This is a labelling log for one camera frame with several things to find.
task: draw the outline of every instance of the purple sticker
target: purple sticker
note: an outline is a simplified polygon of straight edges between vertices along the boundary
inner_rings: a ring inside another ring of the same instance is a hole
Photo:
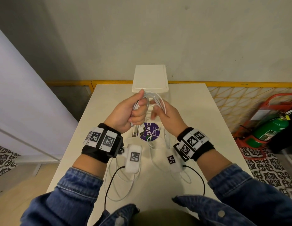
[[[152,133],[153,133],[152,136],[160,135],[159,130],[154,131],[155,129],[159,128],[159,126],[156,123],[145,122],[144,125],[145,125],[145,131],[144,131],[143,136],[140,136],[141,139],[147,141],[147,139],[151,136]],[[151,139],[148,141],[154,141],[156,138],[157,137],[151,137]]]

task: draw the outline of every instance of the denim jacket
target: denim jacket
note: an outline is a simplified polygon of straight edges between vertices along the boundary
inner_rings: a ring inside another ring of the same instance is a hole
[[[103,181],[69,168],[54,191],[31,201],[21,225],[86,225]],[[292,200],[274,187],[253,179],[233,164],[208,182],[221,201],[200,196],[172,200],[198,213],[206,225],[292,225]],[[139,210],[128,204],[113,213],[104,210],[95,225],[128,225]]]

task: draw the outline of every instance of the fire extinguisher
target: fire extinguisher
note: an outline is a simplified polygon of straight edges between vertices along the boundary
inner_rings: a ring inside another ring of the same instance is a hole
[[[262,141],[268,141],[277,133],[288,127],[290,120],[288,114],[281,112],[280,115],[272,120],[269,120],[262,125],[258,126],[252,131],[252,135]],[[246,143],[253,147],[258,148],[262,143],[257,142],[254,138],[250,137]]]

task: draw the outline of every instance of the wristband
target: wristband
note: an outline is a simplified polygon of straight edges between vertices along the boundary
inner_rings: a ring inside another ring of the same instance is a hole
[[[123,147],[123,138],[120,132],[101,123],[88,133],[83,144],[82,154],[107,163]]]
[[[204,133],[190,127],[179,134],[177,139],[180,142],[173,147],[185,162],[189,159],[197,161],[205,152],[214,149]]]

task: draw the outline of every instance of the white table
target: white table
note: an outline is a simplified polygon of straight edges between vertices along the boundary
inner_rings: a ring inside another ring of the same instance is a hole
[[[103,122],[119,102],[131,96],[131,88],[132,85],[129,84],[97,85],[47,192],[54,189],[59,179],[80,155],[83,147],[82,143],[89,130]],[[170,84],[169,90],[170,102],[178,109],[186,124],[204,132],[221,154],[233,163],[237,163],[244,171],[251,175],[206,85]],[[123,135],[124,139],[129,135],[131,135],[130,132],[125,133]],[[202,175],[202,172],[193,160],[187,161],[186,164]],[[111,173],[114,171],[115,166],[111,168]],[[174,204],[171,200],[171,197],[176,195],[203,193],[203,184],[198,175],[189,168],[186,169],[186,172],[191,179],[191,184],[186,183],[179,175],[173,178],[170,173],[159,171],[153,166],[150,160],[149,149],[143,143],[140,177],[135,181],[133,189],[124,200],[113,202],[107,199],[107,210],[112,213],[125,204],[134,203],[141,211],[154,208],[178,208],[188,211]],[[111,177],[108,175],[106,187],[108,187],[110,179]],[[114,184],[118,187],[117,192],[122,196],[122,194],[127,193],[131,183],[126,183],[115,176]],[[109,190],[109,196],[111,198],[118,197],[113,186]],[[206,196],[216,199],[216,196],[207,184]],[[88,225],[93,225],[101,216],[104,209],[104,197],[105,191],[104,186],[102,186]]]

